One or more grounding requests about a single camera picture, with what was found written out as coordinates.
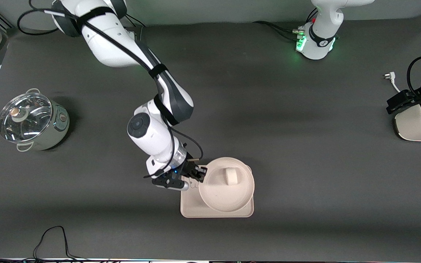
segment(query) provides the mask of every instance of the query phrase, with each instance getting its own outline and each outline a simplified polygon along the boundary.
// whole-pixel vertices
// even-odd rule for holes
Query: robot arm
[[[307,22],[299,27],[299,30],[308,32],[300,36],[300,43],[297,44],[297,51],[311,60],[324,58],[335,41],[335,34],[342,22],[344,22],[343,7],[359,7],[368,5],[375,0],[311,0],[318,9],[316,21]]]
[[[206,169],[190,161],[192,156],[169,128],[169,125],[176,125],[191,117],[193,101],[157,56],[145,44],[133,40],[123,28],[118,14],[126,13],[122,11],[122,8],[126,8],[124,0],[55,0],[52,6],[80,17],[77,21],[71,21],[54,15],[53,20],[66,35],[82,35],[101,63],[110,67],[141,65],[162,90],[161,94],[134,111],[127,126],[132,141],[150,155],[146,165],[152,183],[159,187],[187,190],[189,186],[180,180],[180,176],[202,182]],[[90,27],[80,24],[79,20],[88,22],[125,50]]]

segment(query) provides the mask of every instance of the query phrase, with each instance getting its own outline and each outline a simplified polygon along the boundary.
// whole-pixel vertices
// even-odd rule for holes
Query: dark gray mat
[[[421,143],[393,133],[381,75],[406,87],[421,17],[345,22],[321,61],[259,24],[146,28],[143,38],[192,96],[177,128],[205,161],[254,172],[250,218],[190,220],[180,194],[151,185],[126,134],[156,93],[140,67],[100,64],[82,38],[15,35],[0,71],[0,110],[40,88],[72,118],[58,147],[19,153],[0,138],[0,257],[26,257],[50,226],[87,258],[421,262]],[[421,62],[413,71],[421,81]],[[192,153],[197,148],[189,146]],[[40,256],[63,256],[50,233]]]

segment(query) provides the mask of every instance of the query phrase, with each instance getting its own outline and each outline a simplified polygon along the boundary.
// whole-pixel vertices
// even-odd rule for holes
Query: wall
[[[50,7],[52,0],[33,0]],[[129,14],[146,25],[203,22],[252,22],[254,20],[305,20],[313,6],[309,0],[126,0]],[[28,10],[28,0],[0,0],[0,13],[14,25]],[[344,9],[347,20],[395,19],[421,15],[421,0],[376,0],[364,7]],[[54,24],[45,14],[31,14],[23,27],[48,30]]]

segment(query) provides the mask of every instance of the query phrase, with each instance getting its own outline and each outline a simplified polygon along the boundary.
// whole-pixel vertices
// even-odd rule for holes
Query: stainless steel pot
[[[37,88],[13,98],[0,113],[0,134],[19,152],[53,147],[66,135],[69,115]]]

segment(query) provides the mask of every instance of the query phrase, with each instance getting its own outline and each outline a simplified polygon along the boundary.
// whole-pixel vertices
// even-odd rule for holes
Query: pot handle
[[[28,150],[30,150],[32,148],[32,146],[34,145],[34,142],[28,142],[28,143],[18,143],[17,144],[17,151],[23,153],[26,152]]]
[[[40,90],[38,88],[31,88],[28,91],[26,91],[25,93],[33,92],[33,90],[36,90],[37,93],[40,93]]]

